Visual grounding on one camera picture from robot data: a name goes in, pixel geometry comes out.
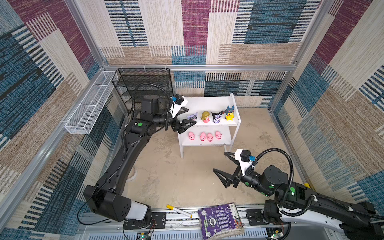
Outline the purple toy figure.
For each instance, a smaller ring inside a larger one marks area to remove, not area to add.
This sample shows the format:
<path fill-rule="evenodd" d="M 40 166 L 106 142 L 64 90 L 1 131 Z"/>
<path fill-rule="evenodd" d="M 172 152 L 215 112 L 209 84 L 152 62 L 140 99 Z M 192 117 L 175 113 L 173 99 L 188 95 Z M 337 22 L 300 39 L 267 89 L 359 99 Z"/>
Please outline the purple toy figure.
<path fill-rule="evenodd" d="M 194 113 L 194 114 L 191 114 L 187 117 L 188 120 L 191 120 L 191 121 L 197 121 L 198 119 L 198 112 Z"/>

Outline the pink pig toy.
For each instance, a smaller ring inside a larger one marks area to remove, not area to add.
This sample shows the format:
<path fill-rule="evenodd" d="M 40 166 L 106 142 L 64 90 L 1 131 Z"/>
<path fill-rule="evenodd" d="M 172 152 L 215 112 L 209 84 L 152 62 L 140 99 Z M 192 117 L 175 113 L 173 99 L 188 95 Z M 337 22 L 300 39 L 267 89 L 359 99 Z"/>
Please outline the pink pig toy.
<path fill-rule="evenodd" d="M 193 141 L 195 139 L 195 134 L 193 132 L 188 133 L 189 139 Z"/>
<path fill-rule="evenodd" d="M 206 138 L 207 138 L 206 133 L 205 133 L 205 132 L 202 132 L 202 133 L 200 134 L 200 140 L 203 142 L 203 141 L 205 141 Z"/>
<path fill-rule="evenodd" d="M 211 133 L 208 133 L 208 134 L 207 134 L 207 140 L 208 140 L 209 142 L 212 142 L 213 139 L 214 139 L 214 136 L 213 136 Z"/>
<path fill-rule="evenodd" d="M 222 133 L 220 131 L 215 132 L 216 139 L 221 140 L 222 139 Z"/>

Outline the doll toy figure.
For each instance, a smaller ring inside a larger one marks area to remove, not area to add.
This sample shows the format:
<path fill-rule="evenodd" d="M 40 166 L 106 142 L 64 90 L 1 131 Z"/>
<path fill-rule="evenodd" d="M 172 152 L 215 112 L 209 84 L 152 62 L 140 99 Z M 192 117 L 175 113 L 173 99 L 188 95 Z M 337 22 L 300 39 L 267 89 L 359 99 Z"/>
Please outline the doll toy figure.
<path fill-rule="evenodd" d="M 208 123 L 210 121 L 210 113 L 208 111 L 204 111 L 202 113 L 202 117 L 201 117 L 201 120 L 204 122 L 204 123 Z"/>

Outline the black purple Kuromi figurine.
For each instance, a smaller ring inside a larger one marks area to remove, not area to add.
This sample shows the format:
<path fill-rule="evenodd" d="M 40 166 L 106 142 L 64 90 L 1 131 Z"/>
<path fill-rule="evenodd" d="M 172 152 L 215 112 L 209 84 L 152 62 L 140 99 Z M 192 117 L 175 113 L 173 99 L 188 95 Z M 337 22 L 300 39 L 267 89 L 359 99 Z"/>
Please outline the black purple Kuromi figurine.
<path fill-rule="evenodd" d="M 220 112 L 217 112 L 217 113 L 213 113 L 212 112 L 212 117 L 213 117 L 213 123 L 214 124 L 220 123 L 221 117 L 222 117 L 223 113 L 224 113 L 223 111 L 220 111 Z"/>

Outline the yellow toy figure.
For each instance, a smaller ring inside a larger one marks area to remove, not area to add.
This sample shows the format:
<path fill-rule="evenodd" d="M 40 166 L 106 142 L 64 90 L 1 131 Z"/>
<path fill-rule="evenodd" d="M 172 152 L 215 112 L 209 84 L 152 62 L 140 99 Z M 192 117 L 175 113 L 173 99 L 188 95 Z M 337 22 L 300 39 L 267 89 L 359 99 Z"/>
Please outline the yellow toy figure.
<path fill-rule="evenodd" d="M 232 106 L 227 106 L 226 110 L 225 110 L 225 114 L 226 114 L 226 121 L 233 121 L 234 120 L 234 110 L 235 110 L 235 106 L 232 105 Z"/>

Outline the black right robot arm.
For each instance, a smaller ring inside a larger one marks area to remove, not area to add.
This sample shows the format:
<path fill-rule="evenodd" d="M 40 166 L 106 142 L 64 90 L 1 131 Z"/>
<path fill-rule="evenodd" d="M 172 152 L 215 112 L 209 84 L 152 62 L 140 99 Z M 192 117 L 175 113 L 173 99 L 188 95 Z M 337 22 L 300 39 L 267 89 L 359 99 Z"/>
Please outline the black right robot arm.
<path fill-rule="evenodd" d="M 288 174 L 274 165 L 267 167 L 262 174 L 255 171 L 258 161 L 271 152 L 286 157 L 290 167 Z M 236 188 L 243 183 L 265 197 L 273 198 L 266 200 L 261 210 L 264 223 L 291 226 L 293 222 L 308 222 L 343 233 L 349 240 L 384 238 L 382 224 L 377 223 L 384 218 L 377 215 L 372 203 L 347 203 L 294 182 L 293 161 L 284 150 L 271 148 L 254 157 L 249 150 L 238 149 L 234 153 L 226 152 L 225 156 L 237 166 L 232 174 L 213 170 L 225 188 Z"/>

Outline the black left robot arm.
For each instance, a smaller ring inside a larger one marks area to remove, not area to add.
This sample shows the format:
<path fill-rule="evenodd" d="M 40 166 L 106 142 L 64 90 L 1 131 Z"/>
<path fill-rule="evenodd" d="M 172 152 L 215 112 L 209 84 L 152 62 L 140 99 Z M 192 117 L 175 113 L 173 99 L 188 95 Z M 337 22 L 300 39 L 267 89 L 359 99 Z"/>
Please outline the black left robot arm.
<path fill-rule="evenodd" d="M 144 96 L 141 111 L 122 132 L 122 147 L 112 163 L 94 186 L 86 186 L 84 197 L 93 213 L 117 222 L 133 220 L 145 226 L 152 222 L 150 206 L 122 195 L 128 176 L 141 151 L 157 131 L 172 128 L 181 134 L 196 124 L 193 120 L 178 119 L 178 115 L 188 112 L 188 101 L 184 96 L 171 97 L 164 109 L 161 109 L 162 103 L 159 96 Z"/>

